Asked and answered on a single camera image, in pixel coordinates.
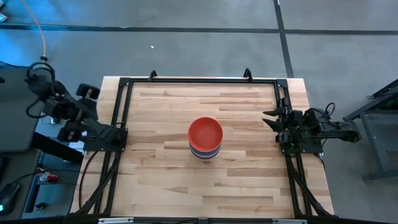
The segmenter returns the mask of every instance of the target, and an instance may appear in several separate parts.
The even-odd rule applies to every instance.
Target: soda can
[[[57,183],[58,176],[50,172],[45,172],[39,177],[39,180],[46,183]]]

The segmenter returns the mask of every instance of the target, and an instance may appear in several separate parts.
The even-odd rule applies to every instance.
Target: wood grain
[[[118,82],[119,77],[104,77],[102,123],[111,121]],[[303,80],[288,83],[293,107],[307,109]],[[274,98],[271,85],[135,83],[112,216],[293,217],[285,159],[275,133],[261,120],[275,119],[262,114],[275,108]],[[210,161],[198,160],[188,148],[188,127],[201,116],[223,127],[221,151]],[[99,152],[88,167],[83,202],[98,184],[103,156]],[[333,213],[321,162],[307,154],[303,162],[309,188]],[[71,212],[78,209],[77,189]],[[298,197],[303,210],[301,192]]]

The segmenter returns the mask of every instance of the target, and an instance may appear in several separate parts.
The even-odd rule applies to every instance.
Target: gray floor
[[[53,0],[27,1],[40,22],[89,26],[277,28],[271,0]],[[280,0],[287,29],[398,30],[398,1]],[[4,13],[32,22],[20,1]],[[74,92],[82,82],[100,86],[104,75],[286,77],[279,35],[47,31],[48,56],[57,78]],[[397,78],[398,36],[288,35],[297,78],[310,104],[334,101],[341,119]],[[0,60],[28,65],[42,53],[36,31],[0,30]],[[47,124],[39,126],[48,130]],[[398,178],[364,183],[374,171],[366,139],[328,141],[326,176],[337,215],[398,222]]]

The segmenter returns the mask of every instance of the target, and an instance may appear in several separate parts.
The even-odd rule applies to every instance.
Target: metal bracket
[[[94,133],[92,133],[90,130],[87,132],[87,134],[94,135]],[[127,128],[119,128],[117,139],[115,139],[114,142],[106,145],[103,145],[102,141],[100,140],[87,139],[84,141],[85,146],[83,150],[101,151],[101,152],[123,152],[127,143],[127,134],[128,134]]]
[[[244,70],[243,78],[248,78],[249,82],[253,82],[253,76],[251,75],[250,69],[246,68]]]
[[[283,88],[287,88],[287,80],[286,79],[277,79],[276,82],[282,86]]]
[[[120,78],[119,79],[119,86],[124,86],[127,83],[129,83],[129,81],[130,81],[130,78]]]
[[[307,224],[306,220],[273,219],[273,224]]]
[[[100,218],[98,224],[123,224],[123,223],[134,223],[134,217],[123,217],[123,218]]]
[[[278,138],[287,138],[287,135],[289,133],[287,132],[280,132],[278,134]],[[288,153],[288,154],[295,154],[295,153],[303,153],[303,154],[314,154],[314,153],[323,153],[323,148],[322,144],[320,141],[306,141],[304,146],[300,146],[300,148],[290,148],[290,143],[282,143],[280,145],[281,151],[283,153]]]
[[[151,71],[151,73],[149,75],[149,81],[153,82],[155,76],[157,76],[156,71],[155,70]]]

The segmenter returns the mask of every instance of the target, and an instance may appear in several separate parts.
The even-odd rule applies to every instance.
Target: yellow cable
[[[25,6],[26,10],[29,12],[30,16],[33,18],[33,20],[35,21],[37,27],[39,28],[40,31],[40,35],[42,36],[42,40],[43,40],[43,56],[45,56],[45,39],[44,39],[44,34],[42,31],[42,27],[40,26],[39,22],[37,22],[37,19],[35,17],[35,15],[33,14],[33,12],[30,10],[29,6],[26,4],[25,0],[21,0],[23,5]]]

